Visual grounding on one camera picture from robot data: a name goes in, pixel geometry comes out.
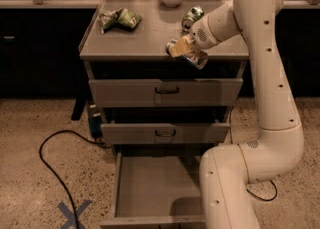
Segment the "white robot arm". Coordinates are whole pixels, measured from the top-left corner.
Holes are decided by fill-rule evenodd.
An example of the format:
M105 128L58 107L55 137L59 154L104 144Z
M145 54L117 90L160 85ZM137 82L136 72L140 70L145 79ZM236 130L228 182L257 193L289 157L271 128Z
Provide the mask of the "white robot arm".
M236 35L247 45L259 136L207 150L199 166L206 229L260 229L246 186L293 170L303 155L302 124L278 52L275 16L284 0L230 0L166 47L201 68L206 51Z

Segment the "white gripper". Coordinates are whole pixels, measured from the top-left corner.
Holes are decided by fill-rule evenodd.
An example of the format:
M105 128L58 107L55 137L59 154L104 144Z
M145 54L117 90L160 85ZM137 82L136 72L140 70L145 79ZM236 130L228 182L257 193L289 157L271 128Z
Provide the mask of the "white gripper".
M217 20L204 16L196 21L191 28L191 35L168 43L168 53L173 57L198 55L200 50L208 50L220 43L216 34Z

